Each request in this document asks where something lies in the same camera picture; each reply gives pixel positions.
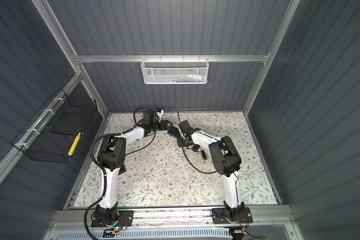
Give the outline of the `black ribbed network switch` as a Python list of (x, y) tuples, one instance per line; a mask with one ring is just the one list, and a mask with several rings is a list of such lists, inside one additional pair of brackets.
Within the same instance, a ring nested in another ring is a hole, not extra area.
[(179, 139), (181, 138), (181, 134), (180, 134), (180, 131), (178, 128), (172, 126), (168, 131), (167, 131), (168, 135), (176, 138), (176, 139)]

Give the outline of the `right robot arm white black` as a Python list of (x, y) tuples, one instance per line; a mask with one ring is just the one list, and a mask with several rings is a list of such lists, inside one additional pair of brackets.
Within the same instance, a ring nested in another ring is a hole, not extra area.
[(237, 222), (245, 204), (240, 197), (239, 170), (242, 159), (230, 137), (217, 137), (192, 128), (188, 121), (179, 124), (178, 146), (199, 145), (210, 151), (216, 172), (223, 176), (225, 187), (225, 215), (228, 221)]

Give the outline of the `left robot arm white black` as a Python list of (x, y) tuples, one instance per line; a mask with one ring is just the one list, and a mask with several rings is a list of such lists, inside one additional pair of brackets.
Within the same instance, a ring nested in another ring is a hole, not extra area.
[(172, 124), (162, 120), (163, 114), (164, 110), (160, 108), (137, 108), (133, 112), (133, 127), (121, 133), (104, 134), (94, 140), (90, 148), (90, 158), (103, 174), (101, 197), (91, 205), (96, 207), (91, 217), (94, 221), (101, 221), (106, 226), (115, 226), (118, 223), (120, 217), (114, 187), (120, 171), (125, 168), (126, 147), (150, 133), (168, 130)]

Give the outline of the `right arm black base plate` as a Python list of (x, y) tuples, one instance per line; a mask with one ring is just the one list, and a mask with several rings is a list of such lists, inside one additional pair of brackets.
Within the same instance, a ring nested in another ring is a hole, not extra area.
[(210, 210), (213, 223), (219, 224), (251, 224), (253, 217), (250, 208), (244, 207), (239, 211), (230, 212), (225, 208), (214, 208)]

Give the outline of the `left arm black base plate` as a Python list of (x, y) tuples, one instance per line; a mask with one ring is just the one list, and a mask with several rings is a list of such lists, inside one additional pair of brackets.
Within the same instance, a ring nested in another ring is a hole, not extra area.
[(134, 211), (111, 211), (100, 208), (100, 210), (95, 210), (91, 216), (91, 227), (130, 227), (133, 217)]

